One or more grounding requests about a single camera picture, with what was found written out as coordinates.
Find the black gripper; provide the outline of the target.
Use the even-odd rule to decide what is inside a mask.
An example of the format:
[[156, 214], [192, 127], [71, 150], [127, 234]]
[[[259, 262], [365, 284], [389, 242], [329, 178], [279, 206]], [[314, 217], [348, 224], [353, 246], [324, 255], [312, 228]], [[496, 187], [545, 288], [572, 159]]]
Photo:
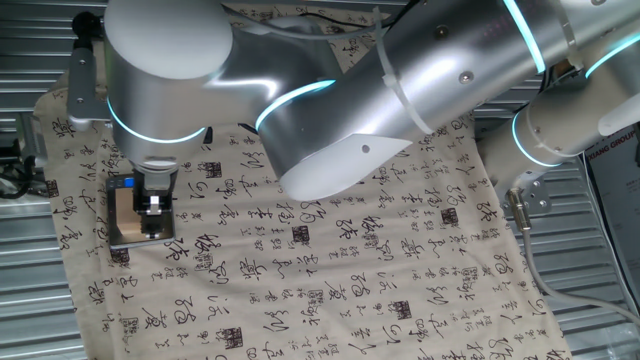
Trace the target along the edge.
[[150, 239], [164, 230], [164, 212], [172, 206], [177, 171], [141, 172], [135, 170], [132, 189], [133, 210], [144, 221], [144, 232]]

